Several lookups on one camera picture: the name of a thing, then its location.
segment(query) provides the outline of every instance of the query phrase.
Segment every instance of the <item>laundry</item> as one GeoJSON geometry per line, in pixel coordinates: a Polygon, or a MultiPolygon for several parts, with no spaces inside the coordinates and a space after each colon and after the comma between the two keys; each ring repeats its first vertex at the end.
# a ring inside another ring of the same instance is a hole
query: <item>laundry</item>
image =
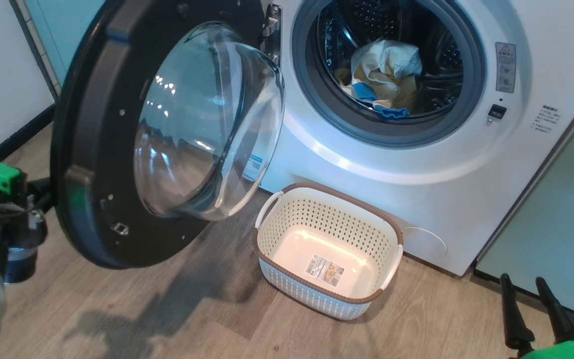
{"type": "Polygon", "coordinates": [[[347,95],[373,105],[386,118],[409,114],[419,92],[422,75],[419,49],[408,43],[378,39],[351,57],[351,70],[339,68],[335,77],[347,95]]]}

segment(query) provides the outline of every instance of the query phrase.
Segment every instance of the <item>white handle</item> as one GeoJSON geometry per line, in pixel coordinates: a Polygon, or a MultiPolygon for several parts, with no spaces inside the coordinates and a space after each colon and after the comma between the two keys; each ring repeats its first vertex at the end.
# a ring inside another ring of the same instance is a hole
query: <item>white handle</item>
{"type": "Polygon", "coordinates": [[[387,286],[389,286],[389,283],[394,278],[394,274],[396,274],[398,266],[400,266],[400,261],[403,259],[403,252],[404,252],[403,245],[399,244],[398,252],[396,253],[396,259],[394,260],[394,265],[391,267],[391,271],[389,272],[389,275],[387,275],[385,282],[380,287],[380,289],[382,289],[383,291],[387,288],[387,286]]]}
{"type": "MultiPolygon", "coordinates": [[[[284,195],[283,191],[278,191],[278,192],[274,193],[272,195],[272,197],[269,197],[269,199],[267,199],[267,202],[265,202],[263,207],[260,209],[260,213],[258,213],[258,217],[256,218],[256,228],[257,229],[259,229],[260,226],[262,225],[262,222],[265,219],[265,212],[267,212],[267,209],[269,209],[269,206],[274,204],[274,202],[276,202],[276,204],[280,203],[281,199],[283,199],[283,195],[284,195]]],[[[274,211],[274,208],[276,208],[276,205],[274,205],[274,207],[272,207],[272,210],[269,211],[269,213],[267,213],[267,216],[269,216],[269,214],[272,214],[272,212],[274,211]]]]}

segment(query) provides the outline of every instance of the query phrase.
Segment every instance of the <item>laundry basket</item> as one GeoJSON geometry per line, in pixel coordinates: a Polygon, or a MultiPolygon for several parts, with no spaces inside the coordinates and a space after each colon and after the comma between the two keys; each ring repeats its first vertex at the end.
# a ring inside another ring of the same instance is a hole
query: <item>laundry basket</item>
{"type": "Polygon", "coordinates": [[[275,193],[258,214],[256,228],[265,278],[340,320],[369,308],[403,254],[403,236],[391,218],[320,184],[294,184],[275,193]]]}

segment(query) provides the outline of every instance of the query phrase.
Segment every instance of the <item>front-loading washing machine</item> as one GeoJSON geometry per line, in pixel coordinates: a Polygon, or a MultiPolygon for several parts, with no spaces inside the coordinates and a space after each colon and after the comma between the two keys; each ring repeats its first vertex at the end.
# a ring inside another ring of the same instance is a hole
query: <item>front-loading washing machine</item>
{"type": "Polygon", "coordinates": [[[94,263],[158,263],[258,186],[314,181],[462,275],[574,118],[574,3],[112,0],[68,66],[52,182],[94,263]],[[394,120],[336,75],[380,38],[424,68],[394,120]]]}

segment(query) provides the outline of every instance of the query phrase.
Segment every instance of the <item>open door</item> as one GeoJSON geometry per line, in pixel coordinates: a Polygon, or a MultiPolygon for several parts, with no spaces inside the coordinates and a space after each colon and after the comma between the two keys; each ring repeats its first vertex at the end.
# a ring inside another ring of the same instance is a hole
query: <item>open door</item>
{"type": "Polygon", "coordinates": [[[258,48],[260,0],[117,0],[79,46],[51,173],[71,243],[95,264],[160,263],[257,190],[284,86],[258,48]]]}

